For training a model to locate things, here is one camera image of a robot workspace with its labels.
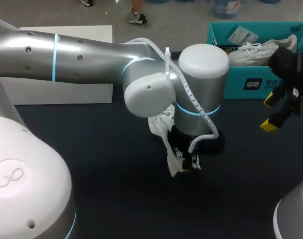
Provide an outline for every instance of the white robotic arm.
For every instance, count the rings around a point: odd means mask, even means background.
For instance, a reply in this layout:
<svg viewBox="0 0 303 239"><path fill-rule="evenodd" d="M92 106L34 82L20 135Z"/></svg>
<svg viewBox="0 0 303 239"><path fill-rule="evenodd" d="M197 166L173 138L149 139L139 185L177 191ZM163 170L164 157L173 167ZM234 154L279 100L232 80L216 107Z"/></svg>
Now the white robotic arm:
<svg viewBox="0 0 303 239"><path fill-rule="evenodd" d="M196 139L218 136L205 112L223 100L229 59L218 47L198 44L176 65L142 38L110 44L42 32L0 34L0 77L122 84L128 109L146 118L175 103L175 125L195 141L193 151ZM0 239L75 239L76 214L66 163L25 127L0 83Z"/></svg>

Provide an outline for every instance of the black table surface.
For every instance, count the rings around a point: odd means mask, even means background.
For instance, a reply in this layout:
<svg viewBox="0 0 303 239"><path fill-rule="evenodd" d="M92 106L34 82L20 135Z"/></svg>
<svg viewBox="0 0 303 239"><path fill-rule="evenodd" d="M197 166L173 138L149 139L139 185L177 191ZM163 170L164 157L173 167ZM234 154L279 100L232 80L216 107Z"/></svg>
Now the black table surface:
<svg viewBox="0 0 303 239"><path fill-rule="evenodd" d="M303 180L303 105L301 117L266 133L263 100L224 101L215 121L224 152L201 157L201 171L181 180L122 97L115 87L113 104L17 107L70 169L81 239L275 239L274 209Z"/></svg>

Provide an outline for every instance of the sneaker on floor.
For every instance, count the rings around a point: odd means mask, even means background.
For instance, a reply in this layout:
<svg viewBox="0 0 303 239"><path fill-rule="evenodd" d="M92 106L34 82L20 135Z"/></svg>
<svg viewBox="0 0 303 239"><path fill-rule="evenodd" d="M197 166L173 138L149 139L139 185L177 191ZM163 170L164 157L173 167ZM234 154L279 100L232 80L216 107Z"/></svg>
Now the sneaker on floor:
<svg viewBox="0 0 303 239"><path fill-rule="evenodd" d="M232 66L261 66L267 65L269 57L279 48L284 47L296 53L298 40L295 35L291 35L284 40L270 40L263 44L245 43L237 51L231 52L229 61Z"/></svg>
<svg viewBox="0 0 303 239"><path fill-rule="evenodd" d="M147 18L142 12L134 12L132 10L127 15L127 21L133 25L143 25L147 23Z"/></svg>
<svg viewBox="0 0 303 239"><path fill-rule="evenodd" d="M93 0L79 0L81 4L83 4L86 7L93 6Z"/></svg>
<svg viewBox="0 0 303 239"><path fill-rule="evenodd" d="M175 145L170 145L168 141L168 133L171 132L173 128L174 121L174 106L170 105L163 113L160 115L148 118L148 123L150 130L153 134L160 136L167 148L167 163L169 167L169 171L171 176L175 176L177 172L189 172L192 168L200 169L199 165L199 157L196 154L184 153ZM191 167L186 166L186 156L190 160L188 162L192 162Z"/></svg>

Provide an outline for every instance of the gray floor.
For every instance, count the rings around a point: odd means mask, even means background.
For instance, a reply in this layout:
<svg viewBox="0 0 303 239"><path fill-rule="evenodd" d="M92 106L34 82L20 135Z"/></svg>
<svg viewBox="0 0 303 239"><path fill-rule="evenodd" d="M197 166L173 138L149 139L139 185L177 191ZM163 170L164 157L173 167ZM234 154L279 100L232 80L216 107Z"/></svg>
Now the gray floor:
<svg viewBox="0 0 303 239"><path fill-rule="evenodd" d="M303 0L281 0L265 4L246 0L233 20L303 20ZM164 48L182 50L206 40L211 15L207 0L165 4L144 3L149 24L131 26L126 21L130 0L96 0L95 6L83 7L78 0L0 0L0 18L16 27L112 25L115 42L147 37Z"/></svg>

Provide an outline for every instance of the black screw hole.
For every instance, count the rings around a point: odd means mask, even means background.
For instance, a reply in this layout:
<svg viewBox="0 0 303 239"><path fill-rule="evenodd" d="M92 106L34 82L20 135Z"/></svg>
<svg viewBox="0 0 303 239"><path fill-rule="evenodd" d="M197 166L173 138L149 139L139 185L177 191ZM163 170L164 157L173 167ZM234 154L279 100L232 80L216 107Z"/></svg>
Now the black screw hole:
<svg viewBox="0 0 303 239"><path fill-rule="evenodd" d="M35 228L35 221L33 219L30 219L26 222L27 227L33 230Z"/></svg>

